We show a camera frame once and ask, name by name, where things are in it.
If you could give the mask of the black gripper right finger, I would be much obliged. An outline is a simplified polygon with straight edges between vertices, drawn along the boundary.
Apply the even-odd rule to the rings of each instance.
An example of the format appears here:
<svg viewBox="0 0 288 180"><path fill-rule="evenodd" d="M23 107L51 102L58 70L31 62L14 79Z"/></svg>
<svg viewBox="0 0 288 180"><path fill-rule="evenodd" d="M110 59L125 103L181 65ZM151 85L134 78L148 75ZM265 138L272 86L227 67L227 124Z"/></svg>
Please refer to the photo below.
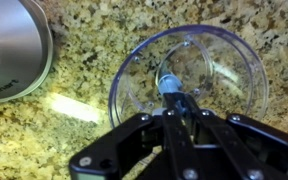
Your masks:
<svg viewBox="0 0 288 180"><path fill-rule="evenodd" d="M242 180L261 180L260 163L237 133L214 113L199 108L190 95L186 95L185 100L196 123L196 141L218 145Z"/></svg>

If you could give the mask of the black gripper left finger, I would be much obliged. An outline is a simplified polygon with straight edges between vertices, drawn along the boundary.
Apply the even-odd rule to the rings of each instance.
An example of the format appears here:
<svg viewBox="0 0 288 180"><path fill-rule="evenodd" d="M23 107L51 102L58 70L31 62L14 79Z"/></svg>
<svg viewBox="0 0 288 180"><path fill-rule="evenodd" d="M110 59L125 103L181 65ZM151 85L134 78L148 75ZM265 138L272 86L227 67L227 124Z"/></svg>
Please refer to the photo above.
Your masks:
<svg viewBox="0 0 288 180"><path fill-rule="evenodd" d="M176 180L200 178L198 158L187 128L192 125L192 111L184 93L163 95L166 111L162 115L165 148Z"/></svg>

